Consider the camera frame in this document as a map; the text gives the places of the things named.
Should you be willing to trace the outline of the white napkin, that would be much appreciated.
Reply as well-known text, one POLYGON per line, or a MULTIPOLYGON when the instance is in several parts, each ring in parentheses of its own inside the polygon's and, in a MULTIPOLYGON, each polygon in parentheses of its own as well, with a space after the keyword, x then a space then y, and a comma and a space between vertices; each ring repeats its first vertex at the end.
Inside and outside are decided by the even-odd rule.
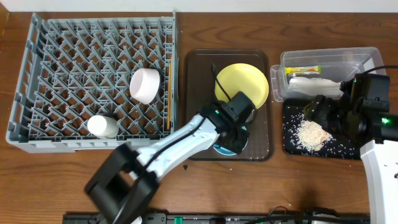
POLYGON ((308 96, 325 95, 328 97, 340 97, 340 82, 334 82, 325 78, 293 77, 289 81, 289 87, 294 91, 308 96))

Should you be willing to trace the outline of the pink white bowl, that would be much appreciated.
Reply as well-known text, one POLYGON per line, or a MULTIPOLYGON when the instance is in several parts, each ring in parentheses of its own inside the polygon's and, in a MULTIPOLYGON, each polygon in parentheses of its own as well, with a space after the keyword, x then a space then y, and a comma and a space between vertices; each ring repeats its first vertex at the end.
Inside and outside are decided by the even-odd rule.
POLYGON ((156 96, 160 85, 160 74, 151 68, 139 68, 131 78, 129 91, 132 98, 148 105, 156 96))

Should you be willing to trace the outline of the small white cup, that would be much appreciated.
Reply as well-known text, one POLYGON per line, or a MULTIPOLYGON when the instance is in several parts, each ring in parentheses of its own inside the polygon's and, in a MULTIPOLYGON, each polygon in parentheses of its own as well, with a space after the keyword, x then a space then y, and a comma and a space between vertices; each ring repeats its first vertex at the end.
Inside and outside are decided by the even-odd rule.
POLYGON ((117 121, 102 115, 92 116, 88 120, 87 127, 91 134, 100 139, 115 138, 119 132, 117 121))

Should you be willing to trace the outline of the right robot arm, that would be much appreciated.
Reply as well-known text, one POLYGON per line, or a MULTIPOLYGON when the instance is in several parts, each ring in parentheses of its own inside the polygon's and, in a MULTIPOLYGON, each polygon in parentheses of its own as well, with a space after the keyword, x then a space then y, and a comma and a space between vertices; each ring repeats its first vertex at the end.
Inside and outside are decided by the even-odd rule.
POLYGON ((339 101, 317 95, 303 110, 305 119, 359 148, 371 223, 397 223, 397 115, 389 112, 389 86, 387 75, 358 73, 341 84, 339 101))

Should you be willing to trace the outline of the wooden chopstick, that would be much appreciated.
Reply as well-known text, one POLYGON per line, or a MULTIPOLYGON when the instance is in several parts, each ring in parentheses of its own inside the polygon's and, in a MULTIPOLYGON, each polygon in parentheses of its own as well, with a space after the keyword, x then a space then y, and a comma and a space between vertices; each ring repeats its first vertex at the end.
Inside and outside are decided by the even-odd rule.
POLYGON ((167 100, 167 118, 168 118, 168 100, 167 100))
POLYGON ((169 85, 168 85, 168 93, 169 93, 169 100, 168 100, 168 118, 167 118, 167 127, 170 129, 171 121, 172 121, 172 67, 173 63, 170 60, 169 64, 169 85))

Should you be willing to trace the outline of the yellow round plate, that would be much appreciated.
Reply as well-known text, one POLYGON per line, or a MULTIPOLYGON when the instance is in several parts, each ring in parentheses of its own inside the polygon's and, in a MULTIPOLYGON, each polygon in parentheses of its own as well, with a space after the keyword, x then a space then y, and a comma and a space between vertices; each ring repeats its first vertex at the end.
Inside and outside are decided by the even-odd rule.
POLYGON ((228 65, 217 74, 217 80, 230 98, 241 91, 257 109, 266 102, 269 95, 269 83, 266 76, 250 64, 228 65))

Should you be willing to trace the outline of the green orange snack wrapper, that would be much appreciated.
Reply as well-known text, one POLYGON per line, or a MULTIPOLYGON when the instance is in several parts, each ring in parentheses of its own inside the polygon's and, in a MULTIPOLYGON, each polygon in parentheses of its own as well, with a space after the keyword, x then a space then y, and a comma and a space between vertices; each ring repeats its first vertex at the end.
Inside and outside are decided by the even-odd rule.
POLYGON ((291 76, 298 75, 318 75, 321 73, 321 66, 307 66, 307 67, 285 67, 285 74, 291 76))

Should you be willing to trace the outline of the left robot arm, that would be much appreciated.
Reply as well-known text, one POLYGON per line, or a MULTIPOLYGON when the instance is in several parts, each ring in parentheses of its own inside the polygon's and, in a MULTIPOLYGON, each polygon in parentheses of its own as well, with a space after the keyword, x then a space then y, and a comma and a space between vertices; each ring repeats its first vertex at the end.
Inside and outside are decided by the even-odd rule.
POLYGON ((115 148, 85 186, 85 193, 108 223, 133 223, 149 206, 160 181, 173 168, 214 144, 240 154, 249 133, 246 120, 256 109, 243 92, 215 100, 185 126, 156 143, 115 148))

